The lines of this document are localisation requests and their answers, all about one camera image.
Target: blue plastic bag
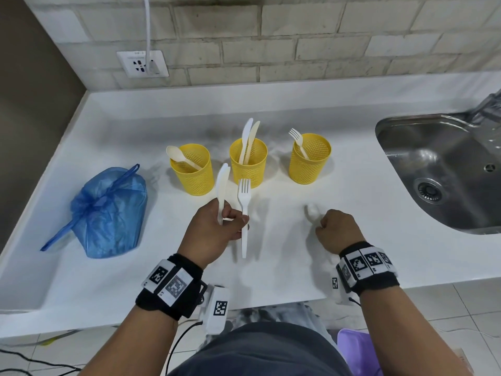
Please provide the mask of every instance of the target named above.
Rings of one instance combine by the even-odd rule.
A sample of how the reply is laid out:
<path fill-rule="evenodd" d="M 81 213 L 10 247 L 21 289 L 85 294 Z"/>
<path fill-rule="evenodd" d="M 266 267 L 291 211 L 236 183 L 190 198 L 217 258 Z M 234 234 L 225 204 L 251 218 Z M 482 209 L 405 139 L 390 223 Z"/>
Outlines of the blue plastic bag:
<path fill-rule="evenodd" d="M 41 251 L 70 230 L 92 259 L 106 259 L 134 249 L 148 200 L 146 182 L 136 174 L 138 169 L 139 164 L 129 170 L 110 167 L 88 181 L 71 202 L 72 221 Z"/>

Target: wristband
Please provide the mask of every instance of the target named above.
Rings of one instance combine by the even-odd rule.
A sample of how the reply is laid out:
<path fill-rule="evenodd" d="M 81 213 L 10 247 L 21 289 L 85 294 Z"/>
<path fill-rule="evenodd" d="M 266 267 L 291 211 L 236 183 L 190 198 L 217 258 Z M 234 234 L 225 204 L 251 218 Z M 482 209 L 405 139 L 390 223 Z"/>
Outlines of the wristband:
<path fill-rule="evenodd" d="M 386 253 L 368 242 L 354 243 L 339 254 L 336 269 L 347 293 L 360 296 L 364 290 L 380 290 L 400 285 L 397 271 Z"/>
<path fill-rule="evenodd" d="M 203 302 L 207 285 L 201 280 L 204 271 L 176 253 L 162 260 L 144 280 L 136 305 L 143 310 L 160 310 L 175 320 L 189 318 Z"/>

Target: person's left hand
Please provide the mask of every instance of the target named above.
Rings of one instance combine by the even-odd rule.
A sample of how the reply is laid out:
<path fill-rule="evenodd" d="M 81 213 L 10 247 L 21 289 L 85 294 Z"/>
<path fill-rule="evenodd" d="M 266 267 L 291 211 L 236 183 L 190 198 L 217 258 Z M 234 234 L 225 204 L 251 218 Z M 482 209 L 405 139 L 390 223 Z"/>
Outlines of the person's left hand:
<path fill-rule="evenodd" d="M 241 229 L 249 221 L 247 215 L 242 215 L 241 211 L 231 208 L 230 204 L 224 201 L 222 217 L 233 221 L 223 221 L 221 226 L 217 221 L 218 208 L 219 202 L 214 198 L 198 209 L 177 251 L 202 269 L 222 255 L 228 241 L 242 237 Z"/>

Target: sink drain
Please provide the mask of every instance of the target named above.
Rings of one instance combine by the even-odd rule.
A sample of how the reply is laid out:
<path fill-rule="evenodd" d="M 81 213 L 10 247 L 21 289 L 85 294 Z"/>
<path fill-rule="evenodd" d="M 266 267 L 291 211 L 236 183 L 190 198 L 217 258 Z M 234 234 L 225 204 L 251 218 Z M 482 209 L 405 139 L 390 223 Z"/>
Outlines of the sink drain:
<path fill-rule="evenodd" d="M 488 163 L 484 166 L 484 171 L 488 173 L 492 173 L 494 170 L 496 170 L 496 165 L 494 165 L 493 163 Z"/>
<path fill-rule="evenodd" d="M 430 204 L 442 204 L 446 194 L 440 183 L 430 178 L 418 178 L 414 181 L 416 194 Z"/>
<path fill-rule="evenodd" d="M 442 200 L 442 192 L 432 183 L 421 182 L 417 185 L 417 192 L 427 201 L 439 202 Z"/>

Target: tiled floor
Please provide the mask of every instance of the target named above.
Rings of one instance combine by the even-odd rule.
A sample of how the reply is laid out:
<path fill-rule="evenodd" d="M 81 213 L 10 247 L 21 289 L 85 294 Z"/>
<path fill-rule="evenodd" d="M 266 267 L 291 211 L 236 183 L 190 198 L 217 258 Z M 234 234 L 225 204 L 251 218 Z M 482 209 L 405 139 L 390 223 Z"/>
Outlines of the tiled floor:
<path fill-rule="evenodd" d="M 501 338 L 489 338 L 476 332 L 480 330 L 491 336 L 501 336 L 501 278 L 407 289 L 406 292 L 436 329 L 470 329 L 439 333 L 452 348 L 464 350 L 475 375 L 501 376 Z M 331 300 L 311 301 L 309 305 L 329 328 L 366 329 L 358 306 L 336 305 Z M 179 328 L 175 341 L 188 326 L 186 323 Z M 57 340 L 49 346 L 10 347 L 34 343 L 58 333 L 0 339 L 0 348 L 22 352 L 30 359 L 83 367 L 114 330 L 112 327 L 96 327 Z M 169 369 L 193 355 L 203 340 L 200 326 L 187 333 L 172 355 Z M 25 369 L 34 376 L 58 376 L 68 371 L 67 368 L 50 368 L 7 354 L 0 354 L 0 365 L 2 369 Z M 2 376 L 17 374 L 19 373 L 2 373 Z"/>

